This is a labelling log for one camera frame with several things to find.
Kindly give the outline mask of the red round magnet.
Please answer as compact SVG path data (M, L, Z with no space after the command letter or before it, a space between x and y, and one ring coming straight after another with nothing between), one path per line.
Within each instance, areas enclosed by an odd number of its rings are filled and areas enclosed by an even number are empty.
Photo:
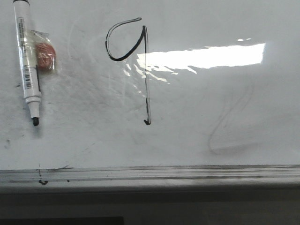
M56 69L56 51L48 33L30 31L36 56L37 68L43 74L51 74Z

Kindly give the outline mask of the white whiteboard marker pen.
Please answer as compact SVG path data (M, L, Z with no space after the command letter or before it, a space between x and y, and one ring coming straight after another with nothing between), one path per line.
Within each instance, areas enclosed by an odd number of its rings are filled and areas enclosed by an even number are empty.
M41 90L38 78L38 63L32 31L30 3L28 0L13 1L19 63L23 96L29 108L33 126L39 125Z

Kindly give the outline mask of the white whiteboard surface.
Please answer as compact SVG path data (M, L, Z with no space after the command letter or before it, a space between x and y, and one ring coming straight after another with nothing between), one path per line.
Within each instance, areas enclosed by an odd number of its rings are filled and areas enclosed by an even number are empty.
M23 99L0 3L0 167L296 165L297 0L32 0L56 70Z

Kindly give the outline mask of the aluminium whiteboard frame rail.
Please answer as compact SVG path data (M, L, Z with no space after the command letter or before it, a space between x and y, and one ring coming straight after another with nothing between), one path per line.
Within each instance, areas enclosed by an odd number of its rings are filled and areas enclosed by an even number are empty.
M57 168L0 172L2 189L161 189L298 185L299 165Z

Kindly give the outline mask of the dark panel below whiteboard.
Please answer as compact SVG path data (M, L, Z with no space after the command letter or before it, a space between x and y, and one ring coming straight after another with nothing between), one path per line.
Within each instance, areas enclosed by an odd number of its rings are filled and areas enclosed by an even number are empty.
M123 217L1 219L1 225L124 225Z

